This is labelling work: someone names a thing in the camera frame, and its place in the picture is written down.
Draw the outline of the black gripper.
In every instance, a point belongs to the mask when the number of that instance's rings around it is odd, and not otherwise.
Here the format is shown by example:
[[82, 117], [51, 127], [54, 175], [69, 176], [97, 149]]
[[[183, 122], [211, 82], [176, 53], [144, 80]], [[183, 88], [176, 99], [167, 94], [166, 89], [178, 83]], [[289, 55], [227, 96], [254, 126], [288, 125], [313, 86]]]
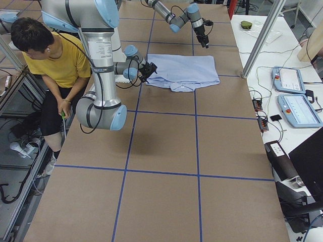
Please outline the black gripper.
[[141, 73], [139, 76], [140, 81], [146, 82], [153, 73], [157, 73], [156, 70], [157, 66], [154, 63], [145, 63], [139, 68], [139, 72]]
[[209, 48], [209, 38], [208, 34], [205, 34], [205, 26], [213, 27], [213, 21], [199, 19], [193, 22], [193, 30], [196, 34], [198, 42], [203, 48]]

